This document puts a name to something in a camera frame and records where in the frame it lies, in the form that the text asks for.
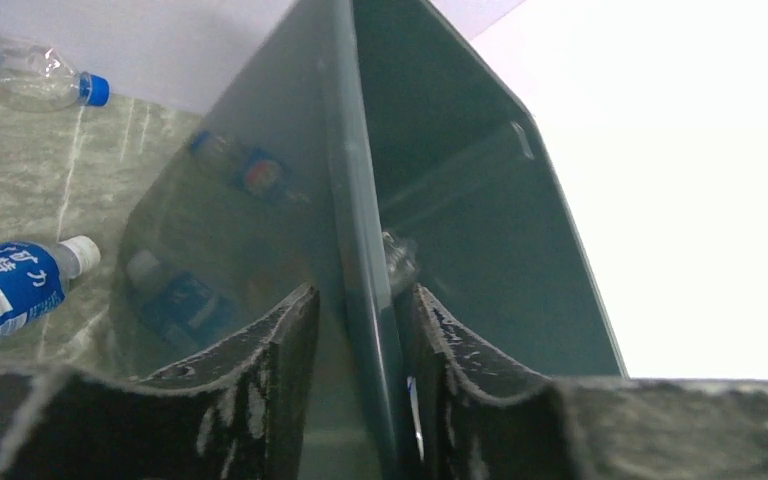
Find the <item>dark green plastic bin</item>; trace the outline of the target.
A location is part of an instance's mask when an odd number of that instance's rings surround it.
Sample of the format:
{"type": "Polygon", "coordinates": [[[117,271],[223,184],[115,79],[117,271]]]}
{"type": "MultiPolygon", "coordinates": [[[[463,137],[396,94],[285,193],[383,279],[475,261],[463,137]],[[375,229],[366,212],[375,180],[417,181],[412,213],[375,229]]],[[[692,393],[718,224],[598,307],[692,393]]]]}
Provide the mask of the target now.
{"type": "Polygon", "coordinates": [[[294,479],[419,479],[385,230],[524,366],[625,374],[532,115],[427,1],[292,3],[130,214],[112,350],[143,376],[312,285],[294,479]]]}

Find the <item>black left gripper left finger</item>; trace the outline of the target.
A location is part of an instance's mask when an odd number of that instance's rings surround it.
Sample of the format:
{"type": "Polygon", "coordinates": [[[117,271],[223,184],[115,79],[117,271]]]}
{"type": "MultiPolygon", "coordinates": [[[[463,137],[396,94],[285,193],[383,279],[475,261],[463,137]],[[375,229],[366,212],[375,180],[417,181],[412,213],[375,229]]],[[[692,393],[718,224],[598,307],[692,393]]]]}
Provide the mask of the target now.
{"type": "Polygon", "coordinates": [[[0,362],[0,479],[294,479],[320,295],[136,382],[0,362]]]}

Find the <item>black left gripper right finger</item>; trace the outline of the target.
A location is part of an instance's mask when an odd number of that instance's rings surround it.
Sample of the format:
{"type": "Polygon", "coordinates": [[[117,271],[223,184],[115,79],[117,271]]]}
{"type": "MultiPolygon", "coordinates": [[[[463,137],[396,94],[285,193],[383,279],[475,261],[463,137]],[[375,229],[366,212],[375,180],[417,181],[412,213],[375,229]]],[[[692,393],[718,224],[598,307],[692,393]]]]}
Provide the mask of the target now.
{"type": "Polygon", "coordinates": [[[768,479],[768,381],[547,376],[400,296],[422,479],[768,479]]]}

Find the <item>tall clear bottle white cap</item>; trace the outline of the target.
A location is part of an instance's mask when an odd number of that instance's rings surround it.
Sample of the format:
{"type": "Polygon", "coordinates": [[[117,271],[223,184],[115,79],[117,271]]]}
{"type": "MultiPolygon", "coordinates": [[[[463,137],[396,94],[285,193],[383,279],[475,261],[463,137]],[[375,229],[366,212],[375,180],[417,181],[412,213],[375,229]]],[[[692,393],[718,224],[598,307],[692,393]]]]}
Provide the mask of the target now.
{"type": "Polygon", "coordinates": [[[397,297],[409,289],[418,277],[418,244],[413,239],[398,237],[387,230],[382,232],[382,240],[391,294],[397,297]]]}

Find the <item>blue Pocari bottle white cap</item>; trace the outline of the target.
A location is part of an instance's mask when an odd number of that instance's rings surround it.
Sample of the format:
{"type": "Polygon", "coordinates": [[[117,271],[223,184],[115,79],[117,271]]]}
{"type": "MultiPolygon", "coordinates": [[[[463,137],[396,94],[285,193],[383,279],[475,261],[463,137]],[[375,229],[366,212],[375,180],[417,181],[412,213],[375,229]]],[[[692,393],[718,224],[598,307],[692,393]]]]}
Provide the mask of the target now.
{"type": "Polygon", "coordinates": [[[26,241],[0,244],[0,339],[59,307],[69,283],[101,260],[98,245],[84,235],[52,245],[26,241]]]}

